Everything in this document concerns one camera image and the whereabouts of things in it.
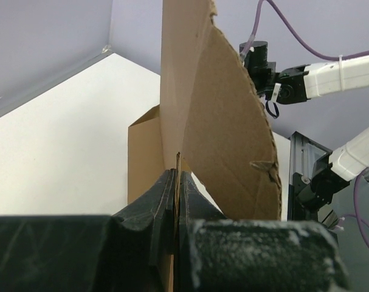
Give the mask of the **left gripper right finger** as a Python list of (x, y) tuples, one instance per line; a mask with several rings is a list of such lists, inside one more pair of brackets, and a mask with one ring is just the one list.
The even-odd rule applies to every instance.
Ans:
[(231, 220), (181, 174), (179, 291), (349, 291), (334, 237), (312, 221)]

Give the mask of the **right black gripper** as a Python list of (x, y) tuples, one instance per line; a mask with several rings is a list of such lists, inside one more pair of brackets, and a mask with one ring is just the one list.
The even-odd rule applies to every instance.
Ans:
[(244, 67), (255, 85), (257, 94), (266, 96), (266, 100), (276, 100), (276, 62), (268, 61), (267, 55), (268, 42), (254, 41), (245, 57)]

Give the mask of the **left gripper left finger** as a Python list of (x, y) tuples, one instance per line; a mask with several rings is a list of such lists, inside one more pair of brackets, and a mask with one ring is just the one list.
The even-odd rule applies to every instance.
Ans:
[(0, 217), (0, 291), (168, 291), (176, 177), (114, 215)]

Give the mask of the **cardboard box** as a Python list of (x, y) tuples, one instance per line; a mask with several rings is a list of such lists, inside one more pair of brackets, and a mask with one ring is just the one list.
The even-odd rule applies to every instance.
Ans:
[(128, 204), (177, 172), (170, 272), (178, 289), (181, 174), (226, 218), (280, 221), (275, 141), (213, 1), (164, 1), (160, 102), (128, 128)]

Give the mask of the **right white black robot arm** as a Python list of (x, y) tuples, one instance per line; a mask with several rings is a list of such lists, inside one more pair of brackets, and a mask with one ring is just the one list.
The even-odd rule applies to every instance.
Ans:
[[(254, 41), (243, 58), (265, 107), (307, 102), (335, 92), (369, 87), (369, 55), (296, 66), (277, 72), (268, 43)], [(333, 195), (362, 175), (369, 183), (369, 127), (336, 150), (299, 133), (291, 137), (287, 220), (317, 220)]]

